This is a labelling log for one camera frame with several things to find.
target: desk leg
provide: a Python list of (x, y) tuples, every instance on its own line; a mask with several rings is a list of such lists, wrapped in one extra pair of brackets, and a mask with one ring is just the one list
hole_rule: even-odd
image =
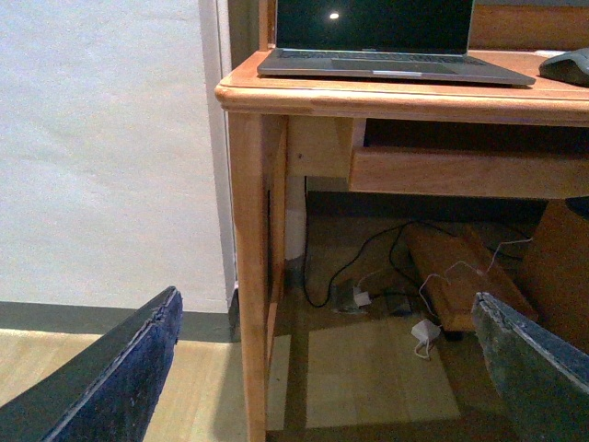
[(230, 113), (230, 161), (249, 442), (266, 440), (268, 330), (267, 173), (284, 118)]

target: desk top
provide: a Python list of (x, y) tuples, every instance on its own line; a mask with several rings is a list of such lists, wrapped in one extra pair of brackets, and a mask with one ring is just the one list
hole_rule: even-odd
[(495, 87), (391, 80), (260, 77), (268, 52), (255, 52), (216, 87), (234, 112), (386, 118), (438, 122), (490, 122), (589, 127), (589, 88), (537, 75), (545, 58), (530, 52), (469, 54), (533, 76), (532, 87)]

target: black baseboard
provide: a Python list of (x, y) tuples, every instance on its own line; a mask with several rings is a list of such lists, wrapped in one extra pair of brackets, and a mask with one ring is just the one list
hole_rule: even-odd
[(440, 222), (500, 221), (536, 224), (544, 200), (394, 195), (358, 192), (310, 192), (310, 215), (386, 216)]
[[(238, 341), (239, 313), (233, 307), (236, 304), (237, 297), (234, 297), (229, 313), (185, 311), (179, 338), (209, 343)], [(0, 329), (105, 334), (134, 312), (132, 308), (0, 302)]]

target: laptop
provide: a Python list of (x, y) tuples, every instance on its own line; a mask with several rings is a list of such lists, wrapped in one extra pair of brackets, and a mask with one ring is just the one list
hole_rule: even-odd
[(277, 0), (263, 76), (337, 76), (527, 86), (467, 56), (473, 0)]

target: wooden footrest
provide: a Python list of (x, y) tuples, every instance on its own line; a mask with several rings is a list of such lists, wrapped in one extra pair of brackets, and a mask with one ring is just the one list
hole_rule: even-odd
[(424, 287), (448, 332), (474, 331), (471, 310), (477, 292), (492, 293), (531, 320), (538, 319), (501, 266), (494, 263), (487, 272), (492, 255), (472, 228), (465, 227), (463, 237), (458, 238), (419, 225), (407, 226), (405, 233), (422, 280), (437, 273), (449, 281), (435, 276)]

